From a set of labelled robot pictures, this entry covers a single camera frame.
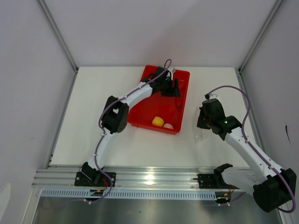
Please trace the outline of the clear zip top bag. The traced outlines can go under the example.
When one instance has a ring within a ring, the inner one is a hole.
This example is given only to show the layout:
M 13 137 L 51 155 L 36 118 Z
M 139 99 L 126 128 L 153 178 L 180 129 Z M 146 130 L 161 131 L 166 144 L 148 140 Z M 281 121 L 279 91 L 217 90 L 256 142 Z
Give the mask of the clear zip top bag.
M 196 107 L 195 113 L 192 117 L 192 133 L 195 142 L 203 141 L 208 138 L 208 130 L 197 127 L 200 109 Z

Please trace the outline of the red chili pepper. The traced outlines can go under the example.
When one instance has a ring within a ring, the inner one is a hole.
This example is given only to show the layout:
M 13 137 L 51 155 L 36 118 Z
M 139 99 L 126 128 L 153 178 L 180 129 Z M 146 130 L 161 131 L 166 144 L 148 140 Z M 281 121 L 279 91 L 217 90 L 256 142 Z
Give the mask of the red chili pepper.
M 182 97 L 180 93 L 176 94 L 175 96 L 175 105 L 178 110 L 182 108 Z

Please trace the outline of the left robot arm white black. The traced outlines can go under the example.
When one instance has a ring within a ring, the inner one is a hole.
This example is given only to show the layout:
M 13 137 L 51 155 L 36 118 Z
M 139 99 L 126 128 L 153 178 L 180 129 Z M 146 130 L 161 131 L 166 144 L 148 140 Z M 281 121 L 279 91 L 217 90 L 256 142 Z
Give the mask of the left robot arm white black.
M 112 142 L 127 126 L 130 109 L 157 92 L 165 97 L 180 97 L 178 79 L 174 78 L 175 72 L 174 67 L 159 66 L 155 73 L 142 79 L 131 92 L 120 98 L 110 96 L 107 99 L 99 118 L 99 128 L 103 133 L 94 153 L 77 172 L 76 186 L 103 186 L 101 182 L 107 181 L 112 187 L 112 177 L 104 173 L 103 167 Z

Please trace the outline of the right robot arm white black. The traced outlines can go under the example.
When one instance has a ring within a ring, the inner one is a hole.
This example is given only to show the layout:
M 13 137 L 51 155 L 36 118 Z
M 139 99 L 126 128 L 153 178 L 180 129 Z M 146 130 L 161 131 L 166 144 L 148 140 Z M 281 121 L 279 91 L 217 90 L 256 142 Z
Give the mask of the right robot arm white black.
M 226 116 L 216 98 L 203 101 L 199 108 L 197 127 L 211 130 L 230 145 L 249 165 L 253 174 L 244 173 L 230 164 L 218 168 L 213 177 L 214 185 L 224 188 L 233 185 L 253 196 L 257 205 L 265 212 L 279 209 L 291 201 L 296 209 L 295 190 L 297 176 L 292 169 L 283 169 L 259 146 L 251 143 L 234 116 Z

